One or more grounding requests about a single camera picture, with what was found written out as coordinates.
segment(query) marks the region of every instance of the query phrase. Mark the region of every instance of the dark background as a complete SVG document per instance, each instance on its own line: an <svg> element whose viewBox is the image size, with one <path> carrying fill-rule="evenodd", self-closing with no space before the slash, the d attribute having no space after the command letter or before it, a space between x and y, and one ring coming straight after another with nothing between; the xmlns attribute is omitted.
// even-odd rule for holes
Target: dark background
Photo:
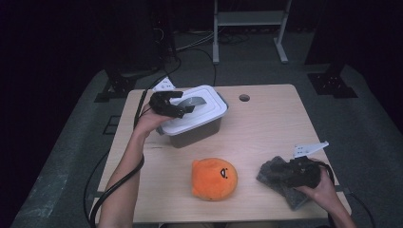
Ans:
<svg viewBox="0 0 403 228"><path fill-rule="evenodd" d="M1 227L10 225L26 199L92 77L112 60L138 68L159 65L166 44L154 47L150 41L152 27L167 27L161 5L165 1L144 2L0 2ZM136 19L140 27L116 16L122 4L133 10L148 7ZM283 6L280 0L220 1L224 10L277 10ZM212 0L176 0L172 9L174 30L212 28ZM293 32L316 29L306 64L331 63L341 52L345 62L364 76L400 130L402 10L395 1L294 0L287 26ZM138 46L153 51L145 54Z"/></svg>

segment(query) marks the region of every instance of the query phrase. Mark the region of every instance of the orange plush toy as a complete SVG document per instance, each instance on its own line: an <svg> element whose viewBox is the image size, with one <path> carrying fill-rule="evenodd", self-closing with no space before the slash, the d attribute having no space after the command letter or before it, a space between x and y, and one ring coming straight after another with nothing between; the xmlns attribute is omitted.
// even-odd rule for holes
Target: orange plush toy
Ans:
<svg viewBox="0 0 403 228"><path fill-rule="evenodd" d="M228 161L211 158L192 163L192 194L203 200L223 200L238 184L235 167Z"/></svg>

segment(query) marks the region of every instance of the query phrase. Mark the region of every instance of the floor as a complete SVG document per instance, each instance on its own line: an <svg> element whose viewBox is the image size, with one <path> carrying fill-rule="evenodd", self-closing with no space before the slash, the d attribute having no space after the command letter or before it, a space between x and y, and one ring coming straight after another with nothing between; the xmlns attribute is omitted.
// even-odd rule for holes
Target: floor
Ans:
<svg viewBox="0 0 403 228"><path fill-rule="evenodd" d="M286 32L284 49L289 63L283 65L273 43L275 33L233 36L236 45L221 45L221 61L213 66L211 44L197 46L172 58L165 68L176 87L199 85L241 86L292 84L305 105L321 141L328 141L325 151L340 184L353 191L368 207L378 227L399 227L403 223L403 136L393 124L364 77L349 66L341 73L357 98L336 99L317 95L307 74L323 72L328 66L306 66L312 32ZM177 34L177 47L201 39L192 34ZM158 73L137 81L135 88L146 88ZM104 134L111 116L119 116L125 99L94 103L107 77L103 71L94 75L71 113L46 165L33 186L29 198L12 227L86 227L84 205L88 208L96 194L105 160L88 178L97 162L107 152L113 135ZM357 200L348 196L353 219L358 227L371 227L370 218ZM281 221L279 227L316 227L325 219ZM136 227L156 227L141 224Z"/></svg>

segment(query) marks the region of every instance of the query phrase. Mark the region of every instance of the hand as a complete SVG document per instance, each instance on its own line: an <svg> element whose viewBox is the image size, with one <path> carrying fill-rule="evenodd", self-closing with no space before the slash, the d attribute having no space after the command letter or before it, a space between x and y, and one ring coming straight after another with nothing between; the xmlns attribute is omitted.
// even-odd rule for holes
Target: hand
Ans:
<svg viewBox="0 0 403 228"><path fill-rule="evenodd" d="M135 127L135 131L140 131L147 137L151 131L155 130L162 123L173 120L172 117L162 116L156 114L149 104L143 107L142 114L140 115L140 120Z"/></svg>
<svg viewBox="0 0 403 228"><path fill-rule="evenodd" d="M308 186L300 186L296 189L307 195L327 212L331 212L332 209L341 204L325 167L320 166L320 183L315 189Z"/></svg>

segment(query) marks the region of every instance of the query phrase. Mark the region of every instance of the human arm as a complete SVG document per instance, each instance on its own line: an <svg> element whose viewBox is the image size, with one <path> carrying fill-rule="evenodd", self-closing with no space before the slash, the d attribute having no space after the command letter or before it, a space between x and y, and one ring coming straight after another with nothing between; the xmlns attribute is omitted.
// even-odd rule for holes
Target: human arm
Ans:
<svg viewBox="0 0 403 228"><path fill-rule="evenodd" d="M149 105L144 106L137 126L134 128L121 161L110 177L106 189L131 172L142 160L145 139L160 124L172 118L155 114ZM98 227L132 227L140 182L136 173L103 203Z"/></svg>
<svg viewBox="0 0 403 228"><path fill-rule="evenodd" d="M349 212L338 198L326 168L320 167L320 183L315 189L308 186L300 186L296 189L326 210L333 218L337 228L356 228Z"/></svg>

